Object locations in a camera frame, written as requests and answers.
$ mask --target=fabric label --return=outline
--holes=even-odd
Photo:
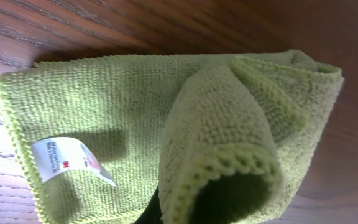
[[[33,143],[31,150],[42,182],[68,170],[90,170],[100,179],[116,186],[114,179],[92,152],[75,138],[43,139]]]

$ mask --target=towel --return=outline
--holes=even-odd
[[[299,50],[41,62],[0,77],[3,121],[44,223],[133,223],[156,186],[164,224],[279,217],[343,77]],[[31,144],[83,142],[114,177],[42,182]]]

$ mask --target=wooden surface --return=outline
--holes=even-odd
[[[358,1],[0,0],[0,74],[39,60],[300,49],[346,84],[310,170],[269,223],[358,223]],[[38,223],[0,117],[0,223]]]

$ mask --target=wood grain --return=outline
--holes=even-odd
[[[0,0],[0,74],[40,60],[300,49],[346,83],[296,197],[268,223],[358,223],[358,1]],[[38,223],[0,116],[0,223]]]

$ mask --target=3m logo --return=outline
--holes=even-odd
[[[69,166],[68,161],[63,161],[63,168],[68,168]]]

